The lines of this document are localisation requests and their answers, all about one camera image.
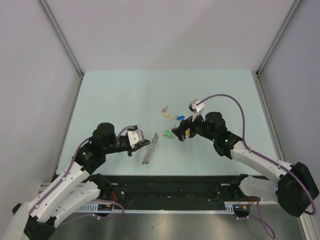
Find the green tag key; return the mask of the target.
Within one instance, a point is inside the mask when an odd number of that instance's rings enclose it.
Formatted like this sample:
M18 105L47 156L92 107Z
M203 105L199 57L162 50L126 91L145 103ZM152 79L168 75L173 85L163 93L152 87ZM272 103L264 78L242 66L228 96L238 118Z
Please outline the green tag key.
M172 139L174 137L170 130L166 130L163 136L168 137L169 139Z

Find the metal ring key organizer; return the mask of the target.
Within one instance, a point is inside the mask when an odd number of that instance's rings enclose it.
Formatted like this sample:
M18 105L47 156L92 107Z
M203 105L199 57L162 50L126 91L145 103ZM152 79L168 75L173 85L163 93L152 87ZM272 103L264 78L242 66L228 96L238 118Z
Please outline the metal ring key organizer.
M146 154L142 160L143 165L148 165L150 163L151 159L153 158L158 141L159 141L159 134L155 133L150 142L150 145L147 148Z

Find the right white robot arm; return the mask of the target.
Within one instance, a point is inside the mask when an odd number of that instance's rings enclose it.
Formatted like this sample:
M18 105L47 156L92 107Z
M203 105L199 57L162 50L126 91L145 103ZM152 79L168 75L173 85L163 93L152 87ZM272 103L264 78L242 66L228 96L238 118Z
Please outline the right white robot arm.
M205 117L190 116L171 131L182 142L196 135L210 140L221 157L245 164L263 175L262 179L248 174L237 176L230 188L235 200L242 201L247 196L262 198L279 204L294 217L307 213L308 207L312 207L310 215L316 213L314 200L320 191L308 167L301 162L291 164L273 160L257 152L243 138L227 129L220 112L209 112Z

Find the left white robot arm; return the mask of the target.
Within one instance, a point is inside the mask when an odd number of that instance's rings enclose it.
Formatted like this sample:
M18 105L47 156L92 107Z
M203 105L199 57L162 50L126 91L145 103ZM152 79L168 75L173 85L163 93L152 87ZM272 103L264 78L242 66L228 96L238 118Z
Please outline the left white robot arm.
M92 135L77 147L66 169L35 199L18 203L4 236L6 240L48 240L55 230L80 207L110 196L111 183L95 171L108 154L137 150L150 145L136 125L124 127L119 134L109 122L100 123Z

